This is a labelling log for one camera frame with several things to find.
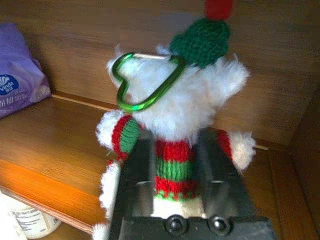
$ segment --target jar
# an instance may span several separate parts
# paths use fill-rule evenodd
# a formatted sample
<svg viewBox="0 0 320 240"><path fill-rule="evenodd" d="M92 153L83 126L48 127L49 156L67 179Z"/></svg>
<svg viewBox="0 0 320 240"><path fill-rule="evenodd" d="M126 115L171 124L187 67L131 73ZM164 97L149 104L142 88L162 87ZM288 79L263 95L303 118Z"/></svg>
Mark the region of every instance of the jar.
<svg viewBox="0 0 320 240"><path fill-rule="evenodd" d="M43 238L59 227L61 221L53 216L3 195L6 204L27 239Z"/></svg>
<svg viewBox="0 0 320 240"><path fill-rule="evenodd" d="M0 239L27 240L16 218L8 210L4 195L0 191Z"/></svg>

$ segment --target purple package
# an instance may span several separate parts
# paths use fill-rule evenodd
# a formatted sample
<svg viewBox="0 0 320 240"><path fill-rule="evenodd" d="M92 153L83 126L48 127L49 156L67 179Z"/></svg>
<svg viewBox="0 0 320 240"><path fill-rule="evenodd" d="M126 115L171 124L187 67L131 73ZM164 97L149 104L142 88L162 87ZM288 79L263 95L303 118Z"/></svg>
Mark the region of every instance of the purple package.
<svg viewBox="0 0 320 240"><path fill-rule="evenodd" d="M48 79L15 24L0 24L0 119L50 95Z"/></svg>

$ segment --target heart-shaped carabiner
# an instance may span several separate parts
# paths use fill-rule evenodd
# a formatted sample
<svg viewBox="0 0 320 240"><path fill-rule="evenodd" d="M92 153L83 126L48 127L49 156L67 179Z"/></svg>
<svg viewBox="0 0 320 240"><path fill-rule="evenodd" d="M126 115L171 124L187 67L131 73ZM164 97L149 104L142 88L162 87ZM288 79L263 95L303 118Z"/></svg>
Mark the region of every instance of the heart-shaped carabiner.
<svg viewBox="0 0 320 240"><path fill-rule="evenodd" d="M116 101L120 109L125 110L128 113L138 112L145 110L155 104L176 82L185 69L186 62L180 56L171 56L169 61L176 63L177 66L170 76L144 101L139 103L131 104L125 101L127 90L129 88L128 81L119 74L119 70L122 65L131 58L153 58L153 59L166 59L165 56L154 56L146 54L137 54L129 52L119 57L112 66L113 76L121 83L119 90L116 94Z"/></svg>

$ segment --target wooden surface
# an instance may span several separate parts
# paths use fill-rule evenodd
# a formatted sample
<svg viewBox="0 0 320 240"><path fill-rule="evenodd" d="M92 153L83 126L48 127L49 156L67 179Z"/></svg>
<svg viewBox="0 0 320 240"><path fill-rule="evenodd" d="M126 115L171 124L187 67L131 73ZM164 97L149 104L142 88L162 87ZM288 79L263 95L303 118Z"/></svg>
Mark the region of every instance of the wooden surface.
<svg viewBox="0 0 320 240"><path fill-rule="evenodd" d="M82 176L69 175L68 177L81 179ZM33 206L86 233L92 232L93 224L105 222L105 213L100 208L98 196L1 158L0 189L18 201Z"/></svg>
<svg viewBox="0 0 320 240"><path fill-rule="evenodd" d="M104 219L98 197L107 150L95 136L102 114L50 98L1 119L0 185L90 232Z"/></svg>
<svg viewBox="0 0 320 240"><path fill-rule="evenodd" d="M91 240L91 237L63 222L53 233L41 238L41 240Z"/></svg>
<svg viewBox="0 0 320 240"><path fill-rule="evenodd" d="M317 6L317 0L236 2L229 55L237 53L251 78L216 116L215 127L290 142L318 81L310 77L319 72L312 40ZM194 0L1 0L0 22L18 24L52 89L114 104L116 89L105 70L114 46L153 52L203 8Z"/></svg>
<svg viewBox="0 0 320 240"><path fill-rule="evenodd" d="M0 188L90 233L93 224L104 221L100 178L106 159L115 157L106 157L95 137L103 112L52 97L1 119ZM257 213L271 219L280 240L313 240L310 214L288 152L279 144L258 142L264 146L244 174Z"/></svg>
<svg viewBox="0 0 320 240"><path fill-rule="evenodd" d="M320 88L290 144L300 183L320 235Z"/></svg>
<svg viewBox="0 0 320 240"><path fill-rule="evenodd" d="M256 150L256 156L245 171L243 180L251 200L255 204L257 214L266 216L272 221L279 240L289 239L282 238L282 228L278 216L269 156L266 150Z"/></svg>
<svg viewBox="0 0 320 240"><path fill-rule="evenodd" d="M268 150L275 197L284 239L318 240L314 222L305 201L290 156Z"/></svg>

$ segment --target logo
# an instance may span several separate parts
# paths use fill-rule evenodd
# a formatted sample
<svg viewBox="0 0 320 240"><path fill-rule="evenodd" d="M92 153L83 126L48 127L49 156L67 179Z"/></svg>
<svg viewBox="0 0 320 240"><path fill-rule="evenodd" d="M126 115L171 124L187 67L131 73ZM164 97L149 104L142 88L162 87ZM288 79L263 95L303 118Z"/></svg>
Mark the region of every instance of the logo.
<svg viewBox="0 0 320 240"><path fill-rule="evenodd" d="M0 95L7 95L19 88L18 81L11 75L0 75Z"/></svg>

